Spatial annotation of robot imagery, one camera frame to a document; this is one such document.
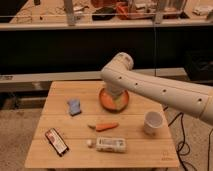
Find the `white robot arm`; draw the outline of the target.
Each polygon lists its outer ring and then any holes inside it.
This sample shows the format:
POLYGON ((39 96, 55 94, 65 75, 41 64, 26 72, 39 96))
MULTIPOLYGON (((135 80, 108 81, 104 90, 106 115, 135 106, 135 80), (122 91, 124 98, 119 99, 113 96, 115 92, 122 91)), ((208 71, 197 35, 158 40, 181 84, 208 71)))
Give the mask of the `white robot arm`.
POLYGON ((132 57, 120 52, 103 67, 101 78, 111 94, 129 90, 213 125, 213 87, 139 74, 133 65, 132 57))

